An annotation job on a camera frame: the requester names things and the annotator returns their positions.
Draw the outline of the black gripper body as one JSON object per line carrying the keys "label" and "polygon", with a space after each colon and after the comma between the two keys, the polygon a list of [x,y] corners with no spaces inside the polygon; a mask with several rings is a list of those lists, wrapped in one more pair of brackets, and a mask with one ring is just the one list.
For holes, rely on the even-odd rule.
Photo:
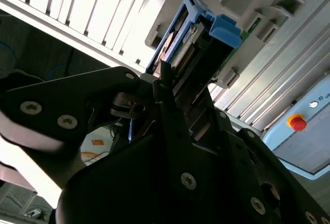
{"label": "black gripper body", "polygon": [[88,166],[65,186],[56,223],[260,223],[250,195],[221,171],[223,159],[197,146],[171,171],[149,136]]}

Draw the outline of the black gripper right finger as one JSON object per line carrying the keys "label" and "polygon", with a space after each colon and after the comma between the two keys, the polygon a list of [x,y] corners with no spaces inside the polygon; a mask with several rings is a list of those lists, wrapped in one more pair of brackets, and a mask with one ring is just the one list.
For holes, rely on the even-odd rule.
{"label": "black gripper right finger", "polygon": [[198,141],[218,153],[224,211],[232,223],[329,223],[329,215],[249,129],[234,131],[203,90],[194,104]]}

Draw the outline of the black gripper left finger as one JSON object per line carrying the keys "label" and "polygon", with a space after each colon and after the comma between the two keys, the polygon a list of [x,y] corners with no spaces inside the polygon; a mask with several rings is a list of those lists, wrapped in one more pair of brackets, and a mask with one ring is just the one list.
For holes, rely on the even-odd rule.
{"label": "black gripper left finger", "polygon": [[173,73],[161,63],[150,82],[114,67],[14,88],[1,94],[1,136],[38,152],[70,158],[95,129],[133,122],[131,143],[113,156],[133,155],[143,143],[159,158],[188,158],[192,142],[173,94]]}

